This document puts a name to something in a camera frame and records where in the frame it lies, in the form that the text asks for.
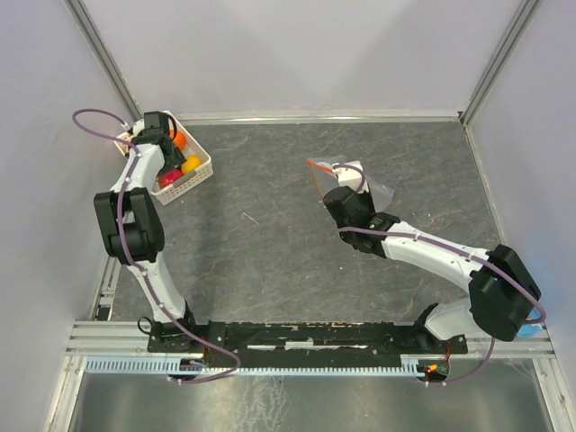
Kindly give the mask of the blue patterned cloth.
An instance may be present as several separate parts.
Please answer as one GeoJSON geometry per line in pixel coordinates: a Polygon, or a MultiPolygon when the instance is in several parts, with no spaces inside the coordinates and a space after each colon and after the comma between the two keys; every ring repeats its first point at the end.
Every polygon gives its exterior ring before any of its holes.
{"type": "Polygon", "coordinates": [[[531,338],[544,328],[541,321],[541,313],[538,308],[533,308],[526,318],[526,322],[517,332],[518,338],[531,338]]]}

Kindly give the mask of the aluminium frame rail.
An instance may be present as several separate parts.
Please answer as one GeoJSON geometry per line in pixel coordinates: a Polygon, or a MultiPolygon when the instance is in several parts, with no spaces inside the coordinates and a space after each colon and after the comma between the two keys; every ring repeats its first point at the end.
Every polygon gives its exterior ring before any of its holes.
{"type": "MultiPolygon", "coordinates": [[[[147,350],[149,337],[141,333],[134,321],[77,321],[67,343],[69,356],[158,356],[147,350]]],[[[548,333],[536,337],[495,343],[495,359],[556,358],[548,333]]]]}

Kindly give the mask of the orange toy fruit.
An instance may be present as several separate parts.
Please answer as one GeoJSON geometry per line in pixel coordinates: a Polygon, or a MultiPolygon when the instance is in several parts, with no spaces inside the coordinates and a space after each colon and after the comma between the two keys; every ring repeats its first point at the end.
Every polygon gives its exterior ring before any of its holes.
{"type": "Polygon", "coordinates": [[[170,131],[170,138],[173,141],[174,145],[183,152],[186,147],[187,138],[186,136],[179,130],[179,131],[170,131]]]}

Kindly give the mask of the yellow lemon toy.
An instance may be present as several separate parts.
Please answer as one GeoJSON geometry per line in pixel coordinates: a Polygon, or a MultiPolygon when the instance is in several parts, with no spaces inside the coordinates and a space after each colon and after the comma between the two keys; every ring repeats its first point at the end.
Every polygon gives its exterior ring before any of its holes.
{"type": "Polygon", "coordinates": [[[203,164],[202,159],[198,155],[189,156],[186,161],[181,165],[181,172],[184,176],[192,173],[196,168],[203,164]]]}

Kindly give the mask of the clear zip top bag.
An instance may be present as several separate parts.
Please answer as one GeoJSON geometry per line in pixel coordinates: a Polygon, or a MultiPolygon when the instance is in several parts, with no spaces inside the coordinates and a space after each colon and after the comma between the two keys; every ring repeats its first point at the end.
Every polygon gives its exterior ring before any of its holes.
{"type": "MultiPolygon", "coordinates": [[[[332,165],[345,162],[352,161],[348,161],[344,155],[335,157],[313,157],[307,160],[312,182],[321,198],[324,198],[328,192],[339,187],[338,180],[332,171],[332,165]]],[[[368,175],[364,167],[363,170],[367,180],[368,190],[363,193],[352,190],[356,192],[361,201],[366,203],[373,211],[384,211],[392,204],[394,190],[389,186],[379,183],[372,176],[368,175]]]]}

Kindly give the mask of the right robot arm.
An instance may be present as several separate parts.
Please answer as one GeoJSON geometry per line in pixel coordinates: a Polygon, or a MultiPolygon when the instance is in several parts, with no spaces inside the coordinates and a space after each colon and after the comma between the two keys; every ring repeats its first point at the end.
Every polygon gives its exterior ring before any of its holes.
{"type": "Polygon", "coordinates": [[[323,202],[340,238],[354,249],[416,266],[464,291],[461,300],[425,312],[412,331],[420,350],[433,352],[450,338],[476,331],[510,342],[543,329],[541,292],[514,249],[467,247],[429,235],[376,211],[370,193],[348,186],[329,191],[323,202]]]}

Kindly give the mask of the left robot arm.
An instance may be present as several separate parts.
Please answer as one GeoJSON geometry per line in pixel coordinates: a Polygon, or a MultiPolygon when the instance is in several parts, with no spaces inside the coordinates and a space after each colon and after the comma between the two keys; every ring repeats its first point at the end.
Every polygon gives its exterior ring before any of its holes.
{"type": "Polygon", "coordinates": [[[168,272],[163,250],[165,232],[151,198],[157,177],[180,167],[185,159],[173,141],[176,120],[166,112],[147,112],[133,132],[125,168],[110,191],[94,197],[105,251],[138,280],[152,309],[142,321],[150,329],[148,351],[183,353],[198,345],[199,329],[184,297],[168,272]]]}

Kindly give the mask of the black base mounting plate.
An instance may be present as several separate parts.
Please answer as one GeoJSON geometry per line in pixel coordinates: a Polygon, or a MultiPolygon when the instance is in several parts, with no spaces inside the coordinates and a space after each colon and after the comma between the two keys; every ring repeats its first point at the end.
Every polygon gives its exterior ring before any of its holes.
{"type": "Polygon", "coordinates": [[[447,341],[421,323],[248,323],[210,321],[192,332],[240,359],[240,366],[399,366],[401,356],[468,352],[463,335],[447,341]]]}

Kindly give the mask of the white plastic basket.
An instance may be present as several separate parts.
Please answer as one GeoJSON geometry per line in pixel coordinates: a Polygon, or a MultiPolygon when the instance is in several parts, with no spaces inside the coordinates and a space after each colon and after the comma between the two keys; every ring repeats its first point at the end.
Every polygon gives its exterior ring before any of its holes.
{"type": "Polygon", "coordinates": [[[210,155],[197,140],[174,118],[171,112],[160,112],[171,116],[171,130],[181,131],[186,136],[187,143],[184,151],[181,152],[171,138],[159,142],[145,142],[142,138],[142,131],[131,142],[126,141],[126,147],[115,144],[116,136],[113,142],[127,158],[127,163],[121,177],[112,187],[112,191],[118,193],[123,185],[127,191],[145,188],[151,196],[166,205],[212,176],[213,170],[210,155]],[[170,186],[159,189],[158,177],[172,169],[180,169],[191,155],[198,155],[202,159],[202,165],[170,186]]]}

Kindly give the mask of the red apple toy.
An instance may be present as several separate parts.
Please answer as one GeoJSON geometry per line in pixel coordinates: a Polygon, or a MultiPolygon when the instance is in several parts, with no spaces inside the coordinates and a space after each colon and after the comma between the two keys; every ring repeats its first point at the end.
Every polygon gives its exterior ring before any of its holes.
{"type": "Polygon", "coordinates": [[[175,181],[182,178],[183,176],[184,176],[184,174],[182,173],[182,171],[179,168],[172,169],[171,171],[169,171],[163,175],[160,175],[157,178],[158,188],[164,189],[164,188],[170,186],[171,184],[173,184],[175,181]]]}

